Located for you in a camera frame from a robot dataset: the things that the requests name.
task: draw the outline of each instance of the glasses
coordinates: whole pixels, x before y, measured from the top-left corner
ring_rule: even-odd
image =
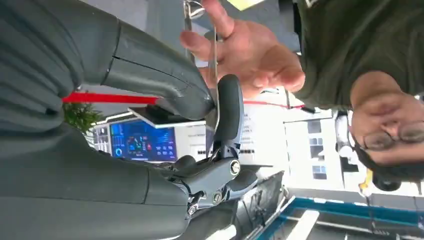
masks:
[[[363,137],[364,150],[384,151],[396,142],[419,144],[424,142],[424,121],[402,125],[398,128],[396,139],[386,131],[372,133]]]

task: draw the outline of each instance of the monitor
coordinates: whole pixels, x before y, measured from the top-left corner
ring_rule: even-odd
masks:
[[[110,124],[112,155],[139,161],[175,162],[173,127],[154,128],[142,120]]]

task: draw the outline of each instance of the dashboard display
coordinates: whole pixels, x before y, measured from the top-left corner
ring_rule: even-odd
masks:
[[[112,155],[139,161],[175,162],[177,149],[173,127],[154,128],[142,120],[110,125]]]

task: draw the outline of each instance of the red cable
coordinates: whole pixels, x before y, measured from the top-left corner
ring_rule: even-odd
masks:
[[[71,95],[63,98],[64,103],[120,103],[120,104],[155,104],[157,97],[153,96],[130,96],[130,95],[116,95],[104,93],[83,93],[73,92]],[[251,101],[245,100],[244,104],[250,105],[269,105],[277,106],[287,109],[288,106],[266,101]],[[303,108],[305,105],[293,106],[294,109]]]

